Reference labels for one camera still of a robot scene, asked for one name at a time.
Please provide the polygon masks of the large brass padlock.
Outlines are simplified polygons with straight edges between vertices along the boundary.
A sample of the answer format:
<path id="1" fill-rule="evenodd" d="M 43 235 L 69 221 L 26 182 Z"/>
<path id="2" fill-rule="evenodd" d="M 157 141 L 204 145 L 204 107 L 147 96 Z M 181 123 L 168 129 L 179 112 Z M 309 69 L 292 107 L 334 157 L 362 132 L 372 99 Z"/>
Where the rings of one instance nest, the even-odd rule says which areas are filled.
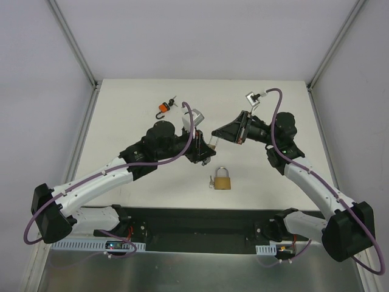
<path id="1" fill-rule="evenodd" d="M 231 190 L 231 179 L 229 171 L 225 167 L 218 167 L 214 175 L 214 189 L 215 190 Z"/>

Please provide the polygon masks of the small brass padlock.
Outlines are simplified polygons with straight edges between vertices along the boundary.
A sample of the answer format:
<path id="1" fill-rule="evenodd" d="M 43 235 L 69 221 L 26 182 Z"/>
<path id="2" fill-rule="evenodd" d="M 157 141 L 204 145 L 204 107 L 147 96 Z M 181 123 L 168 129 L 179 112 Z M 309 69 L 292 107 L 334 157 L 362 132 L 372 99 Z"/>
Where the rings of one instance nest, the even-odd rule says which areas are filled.
<path id="1" fill-rule="evenodd" d="M 211 136 L 208 146 L 212 149 L 215 150 L 217 144 L 218 144 L 219 138 L 215 136 Z"/>

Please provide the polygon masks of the key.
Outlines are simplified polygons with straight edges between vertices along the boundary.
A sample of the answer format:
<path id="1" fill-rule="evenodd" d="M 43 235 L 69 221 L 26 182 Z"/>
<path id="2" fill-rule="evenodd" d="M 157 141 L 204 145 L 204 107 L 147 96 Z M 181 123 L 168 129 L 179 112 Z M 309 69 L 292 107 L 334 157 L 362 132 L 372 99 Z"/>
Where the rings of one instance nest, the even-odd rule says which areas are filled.
<path id="1" fill-rule="evenodd" d="M 211 188 L 211 189 L 214 188 L 214 180 L 213 180 L 212 175 L 210 175 L 209 188 Z"/>

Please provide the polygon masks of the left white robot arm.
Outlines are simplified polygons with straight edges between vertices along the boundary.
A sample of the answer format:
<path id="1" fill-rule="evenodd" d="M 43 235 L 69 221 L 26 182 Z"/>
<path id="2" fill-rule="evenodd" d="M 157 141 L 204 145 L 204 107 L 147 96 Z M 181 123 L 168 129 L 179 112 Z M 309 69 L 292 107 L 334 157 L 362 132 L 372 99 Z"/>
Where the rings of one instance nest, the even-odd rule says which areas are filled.
<path id="1" fill-rule="evenodd" d="M 76 211 L 94 198 L 134 182 L 182 156 L 191 163 L 206 165 L 215 155 L 215 149 L 205 143 L 202 131 L 196 127 L 184 127 L 178 136 L 172 123 L 156 122 L 140 141 L 121 151 L 99 170 L 54 188 L 47 184 L 35 187 L 28 226 L 36 224 L 40 240 L 55 243 L 81 223 L 75 217 Z"/>

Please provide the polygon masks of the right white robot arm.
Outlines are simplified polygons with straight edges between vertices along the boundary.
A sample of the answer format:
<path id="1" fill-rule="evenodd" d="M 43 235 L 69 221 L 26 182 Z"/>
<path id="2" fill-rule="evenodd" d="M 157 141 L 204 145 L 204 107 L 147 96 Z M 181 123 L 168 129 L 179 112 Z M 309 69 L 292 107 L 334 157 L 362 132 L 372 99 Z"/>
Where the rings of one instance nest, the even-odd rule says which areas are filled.
<path id="1" fill-rule="evenodd" d="M 212 131 L 214 137 L 243 144 L 252 140 L 265 144 L 267 160 L 281 175 L 296 184 L 319 208 L 319 219 L 296 208 L 274 216 L 261 233 L 274 242 L 300 235 L 321 243 L 330 255 L 342 262 L 372 247 L 375 238 L 373 209 L 366 202 L 356 203 L 330 186 L 314 171 L 305 154 L 296 146 L 295 117 L 280 112 L 270 125 L 242 111 L 233 121 Z"/>

